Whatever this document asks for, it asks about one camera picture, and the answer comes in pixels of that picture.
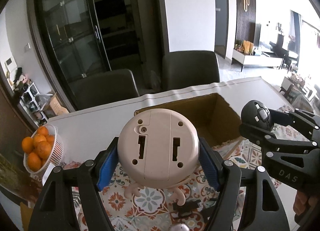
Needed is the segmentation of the person's right hand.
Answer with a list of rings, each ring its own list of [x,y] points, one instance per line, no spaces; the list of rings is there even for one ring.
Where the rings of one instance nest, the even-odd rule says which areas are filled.
[[[301,226],[303,217],[306,216],[306,212],[310,209],[313,210],[310,214],[311,219],[308,220],[308,227],[312,227],[314,230],[319,229],[319,194],[309,196],[301,191],[297,191],[293,204],[295,222]]]

